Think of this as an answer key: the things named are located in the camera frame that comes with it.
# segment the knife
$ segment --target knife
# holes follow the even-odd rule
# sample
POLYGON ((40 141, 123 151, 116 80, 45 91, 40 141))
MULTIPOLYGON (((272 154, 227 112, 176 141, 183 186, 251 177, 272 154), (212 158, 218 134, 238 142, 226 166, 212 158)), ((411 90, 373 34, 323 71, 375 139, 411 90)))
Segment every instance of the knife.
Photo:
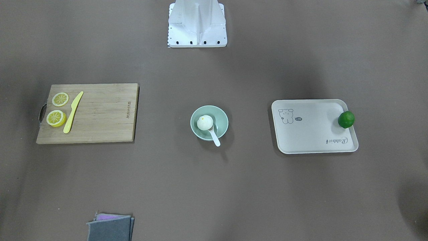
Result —
POLYGON ((83 91, 81 91, 76 98, 71 103, 71 113, 70 116, 67 119, 67 122, 64 126, 64 133, 69 133, 71 129, 71 125, 73 124, 74 114, 76 113, 77 105, 79 104, 80 99, 82 98, 83 91))

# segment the spoon handle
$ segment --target spoon handle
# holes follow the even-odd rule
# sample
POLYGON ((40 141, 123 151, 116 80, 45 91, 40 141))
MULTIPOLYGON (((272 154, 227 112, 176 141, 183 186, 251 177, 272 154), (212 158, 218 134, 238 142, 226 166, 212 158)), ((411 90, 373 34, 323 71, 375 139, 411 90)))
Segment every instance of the spoon handle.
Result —
POLYGON ((218 140, 216 134, 214 133, 213 128, 211 128, 210 130, 208 130, 211 133, 211 136, 213 138, 214 144, 219 147, 220 146, 220 141, 218 140))

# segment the gray cloth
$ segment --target gray cloth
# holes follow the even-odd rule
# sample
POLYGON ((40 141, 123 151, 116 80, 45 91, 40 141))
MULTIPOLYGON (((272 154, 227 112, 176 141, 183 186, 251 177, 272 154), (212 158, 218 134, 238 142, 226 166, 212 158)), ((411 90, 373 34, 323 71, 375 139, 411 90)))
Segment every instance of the gray cloth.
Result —
POLYGON ((116 216, 110 219, 99 219, 97 214, 89 226, 88 241, 131 241, 134 218, 129 215, 116 216))

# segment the lime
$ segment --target lime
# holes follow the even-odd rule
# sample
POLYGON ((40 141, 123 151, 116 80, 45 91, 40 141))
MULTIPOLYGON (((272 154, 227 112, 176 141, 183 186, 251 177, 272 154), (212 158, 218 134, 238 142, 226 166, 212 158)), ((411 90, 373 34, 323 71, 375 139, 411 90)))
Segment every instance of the lime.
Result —
POLYGON ((63 106, 67 102, 68 102, 68 94, 64 92, 59 92, 58 94, 54 95, 52 98, 52 104, 57 107, 63 106))
POLYGON ((66 120, 67 120, 67 116, 65 115, 64 112, 60 110, 51 111, 46 117, 46 122, 53 127, 62 126, 66 120))
POLYGON ((345 111, 342 114, 340 114, 339 119, 337 122, 339 125, 343 128, 349 128, 354 124, 355 116, 350 111, 345 111))

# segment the bowl rim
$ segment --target bowl rim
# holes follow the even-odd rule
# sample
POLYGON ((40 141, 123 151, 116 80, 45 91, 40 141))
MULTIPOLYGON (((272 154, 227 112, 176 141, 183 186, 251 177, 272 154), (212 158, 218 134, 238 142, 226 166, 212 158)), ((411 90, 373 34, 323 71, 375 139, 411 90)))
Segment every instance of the bowl rim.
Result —
POLYGON ((220 136, 218 136, 218 138, 222 137, 222 136, 226 133, 227 129, 229 128, 229 117, 227 117, 226 112, 224 112, 224 110, 222 110, 220 107, 215 106, 215 105, 204 105, 204 106, 199 107, 198 109, 196 109, 196 110, 193 112, 193 114, 192 114, 192 115, 191 115, 191 117, 190 117, 190 129, 192 129, 193 134, 195 134, 195 136, 197 136, 199 139, 202 139, 202 140, 204 140, 204 141, 211 142, 211 141, 213 141, 213 139, 206 139, 206 138, 202 138, 202 137, 198 136, 198 135, 196 134, 196 132, 193 130, 192 118, 193 118, 193 116, 195 115, 196 111, 198 111, 199 109, 204 108, 204 107, 214 107, 214 108, 217 108, 217 109, 221 110, 221 112, 223 112, 223 114, 226 116, 226 120, 227 120, 226 129, 224 130, 224 133, 223 133, 223 134, 221 134, 220 136))

